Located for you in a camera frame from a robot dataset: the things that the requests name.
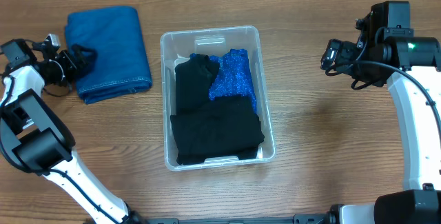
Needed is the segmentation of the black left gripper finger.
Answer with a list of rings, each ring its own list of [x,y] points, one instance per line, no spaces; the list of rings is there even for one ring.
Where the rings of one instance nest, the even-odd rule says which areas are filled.
[[[93,71],[94,65],[95,63],[86,63],[80,65],[74,74],[74,80],[78,81],[79,79],[82,79],[83,77],[87,76],[89,73],[91,73],[91,71]]]
[[[75,57],[78,59],[95,59],[97,57],[96,50],[92,48],[86,48],[79,44],[73,44],[71,49]]]

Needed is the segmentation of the blue denim cloth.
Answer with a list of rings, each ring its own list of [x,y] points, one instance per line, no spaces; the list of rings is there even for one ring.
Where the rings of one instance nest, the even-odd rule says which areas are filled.
[[[75,80],[79,98],[86,104],[152,87],[152,76],[137,10],[114,6],[68,15],[65,40],[91,48],[97,56],[86,75]]]

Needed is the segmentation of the black garment long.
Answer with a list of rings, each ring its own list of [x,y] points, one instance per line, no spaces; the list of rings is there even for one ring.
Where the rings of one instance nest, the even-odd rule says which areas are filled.
[[[190,54],[189,60],[175,68],[176,113],[199,108],[209,101],[209,89],[215,81],[220,64],[205,54]]]

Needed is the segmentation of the sparkly blue green cloth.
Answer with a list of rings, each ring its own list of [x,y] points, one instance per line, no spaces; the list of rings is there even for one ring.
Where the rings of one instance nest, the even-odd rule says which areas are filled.
[[[209,101],[199,108],[208,112],[207,104],[225,96],[245,96],[257,112],[257,99],[249,65],[248,52],[245,49],[231,49],[221,57],[209,56],[212,61],[220,64],[218,75],[209,89]]]

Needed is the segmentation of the black cloth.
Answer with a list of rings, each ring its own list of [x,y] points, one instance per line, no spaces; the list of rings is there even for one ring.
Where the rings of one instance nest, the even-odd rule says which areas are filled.
[[[178,149],[176,162],[180,165],[203,163],[206,159],[237,156],[239,159],[256,157],[260,143],[228,141],[214,127],[212,112],[196,110],[171,117],[172,132]]]
[[[207,109],[212,112],[214,127],[220,131],[224,139],[260,143],[265,138],[261,131],[260,119],[248,97],[221,97],[210,101]]]

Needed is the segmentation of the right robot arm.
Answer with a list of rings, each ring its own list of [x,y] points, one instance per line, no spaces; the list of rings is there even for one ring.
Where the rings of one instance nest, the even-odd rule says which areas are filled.
[[[385,1],[356,19],[355,43],[329,40],[321,59],[327,76],[349,75],[351,88],[386,86],[396,107],[404,158],[403,189],[367,205],[336,204],[314,223],[440,222],[440,42],[417,37],[410,4]]]

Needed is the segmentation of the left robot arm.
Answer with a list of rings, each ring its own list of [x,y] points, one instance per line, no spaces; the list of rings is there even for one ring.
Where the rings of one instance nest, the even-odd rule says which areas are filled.
[[[1,154],[12,167],[62,188],[93,223],[144,223],[91,173],[74,147],[72,133],[41,98],[47,85],[69,88],[96,58],[95,50],[81,45],[71,52],[60,47],[55,34],[42,42],[12,39],[1,45],[8,59],[1,73]]]

